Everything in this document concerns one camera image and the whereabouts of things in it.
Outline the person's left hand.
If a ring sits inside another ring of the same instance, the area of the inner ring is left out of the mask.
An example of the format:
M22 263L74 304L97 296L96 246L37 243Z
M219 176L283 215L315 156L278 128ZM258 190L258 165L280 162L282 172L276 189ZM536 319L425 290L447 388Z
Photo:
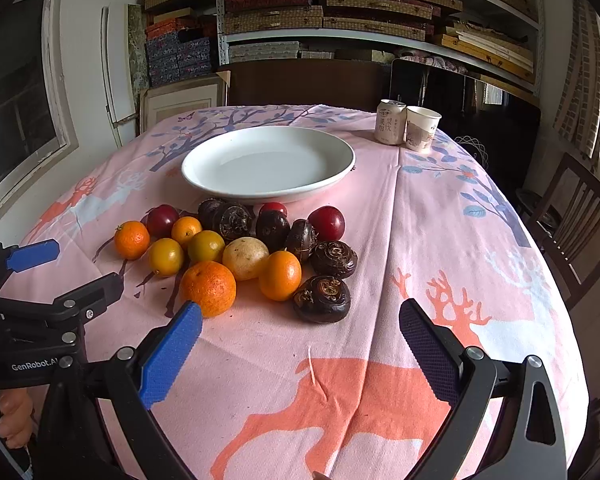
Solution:
M25 388L0 393L0 437L8 448L23 448L33 432L33 402Z

